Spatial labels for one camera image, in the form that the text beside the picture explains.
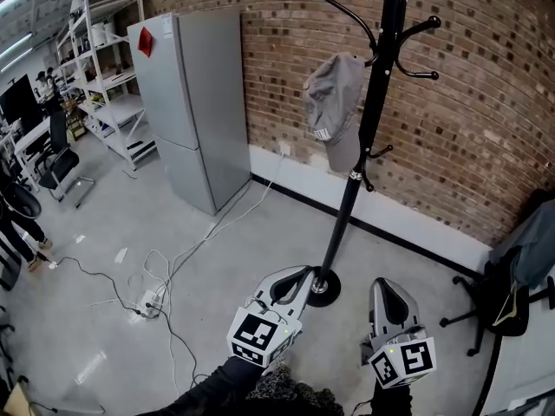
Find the metal shelving unit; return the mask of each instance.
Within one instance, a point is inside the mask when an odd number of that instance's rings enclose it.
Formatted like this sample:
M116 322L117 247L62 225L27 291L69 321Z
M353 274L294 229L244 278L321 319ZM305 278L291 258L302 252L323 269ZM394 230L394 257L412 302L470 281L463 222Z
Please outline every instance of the metal shelving unit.
M106 146L112 148L123 157L131 168L135 170L135 162L152 152L156 145L148 124L143 120L145 108L139 95L130 94L126 83L135 78L134 68L124 69L117 75L102 76L98 62L97 51L111 47L114 51L116 65L121 65L118 43L129 42L127 37L107 33L107 41L101 45L93 44L93 24L113 16L116 12L126 8L132 3L137 3L140 20L143 21L144 10L142 0L104 0L89 5L88 0L83 0L82 14L76 19L70 17L68 31L56 43L60 62L61 48L65 42L71 41L74 59L62 63L66 68L75 67L75 80L67 83L68 88L80 89L85 94L85 101L78 107L88 115L85 127L93 133ZM87 34L90 44L88 51L79 54L77 38ZM96 79L87 81L83 72L83 65L89 60L93 61ZM121 87L123 94L118 94L110 99L108 91ZM93 101L93 94L102 95L103 102Z

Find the concrete floor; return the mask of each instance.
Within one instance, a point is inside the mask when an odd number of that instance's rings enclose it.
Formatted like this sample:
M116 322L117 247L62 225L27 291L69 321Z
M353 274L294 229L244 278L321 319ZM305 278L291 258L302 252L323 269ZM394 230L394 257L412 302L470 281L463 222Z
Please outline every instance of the concrete floor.
M120 294L138 302L158 282L142 264L150 249L172 259L200 240L217 218L177 198L154 153L133 173L122 159L92 136L74 147L80 172L97 180L81 209L57 204L39 193L40 225L54 241L52 256L76 257L85 270L112 276ZM252 183L224 223L259 201L264 187ZM263 276L300 263L321 263L334 218L277 192L255 211L207 242L173 279L172 325L199 361L197 373L209 374L228 356L225 335L237 307ZM84 236L77 243L77 237ZM123 263L114 263L128 247ZM153 257L149 268L164 277L166 265ZM343 293L326 309L307 307L304 333L291 348L294 376L314 387L328 387L350 414L367 400L375 377L359 364L359 341L368 333L369 286L377 276L402 285L420 305L421 318L435 338L438 371L414 384L414 414L471 414L489 363L493 338L486 335L481 354L467 358L475 322L440 328L444 316L470 308L454 273L425 257L350 227L335 265ZM22 270L16 287L4 294L16 332L8 345L16 374L30 379L39 402L94 399L110 415L136 414L165 406L176 397L168 332L164 320L139 321L114 299L110 281L82 274L73 261L57 269ZM174 341L180 391L191 382L193 362Z

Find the computer monitor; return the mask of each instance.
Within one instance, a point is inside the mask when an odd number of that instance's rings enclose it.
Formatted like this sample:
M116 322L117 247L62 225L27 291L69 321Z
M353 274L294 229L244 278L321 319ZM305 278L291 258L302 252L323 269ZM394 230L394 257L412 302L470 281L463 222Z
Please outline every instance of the computer monitor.
M10 125L17 119L21 119L25 133L42 121L42 109L36 103L27 75L0 95L0 107L4 118Z

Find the person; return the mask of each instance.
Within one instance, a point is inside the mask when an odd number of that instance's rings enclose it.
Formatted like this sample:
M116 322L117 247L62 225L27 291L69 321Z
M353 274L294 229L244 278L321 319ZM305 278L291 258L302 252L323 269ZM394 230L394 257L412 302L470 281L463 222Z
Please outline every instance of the person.
M46 82L49 85L50 84L52 85L52 88L54 89L54 96L57 99L60 93L58 91L58 87L56 86L56 79L52 75L53 72L54 72L54 69L51 66L46 70Z
M3 192L10 183L15 183L15 181L8 175L2 164L0 165L0 192ZM27 231L38 242L41 250L52 248L52 242L44 235L44 231L42 231L38 223L33 219L25 218L21 214L10 210L3 196L0 196L0 232L4 234L11 246L27 261L29 271L34 271L41 265L42 259L21 238L13 224L18 224Z
M170 406L138 416L344 415L329 389L314 392L295 382L287 366L263 373L263 368L233 356ZM382 389L376 382L372 416L411 416L411 400L408 386Z
M56 97L56 91L54 88L54 79L50 76L47 79L44 71L38 73L36 80L39 82L38 92L41 95L40 102L44 104L46 111L49 115L52 115L56 111L60 111L62 108L58 103L58 98Z

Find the refrigerator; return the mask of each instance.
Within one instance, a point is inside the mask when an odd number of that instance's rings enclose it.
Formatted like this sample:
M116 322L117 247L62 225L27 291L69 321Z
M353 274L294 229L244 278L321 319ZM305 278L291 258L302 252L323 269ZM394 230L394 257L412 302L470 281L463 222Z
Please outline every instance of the refrigerator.
M139 49L140 33L151 47ZM163 14L127 28L145 115L170 185L215 214L249 180L238 9Z

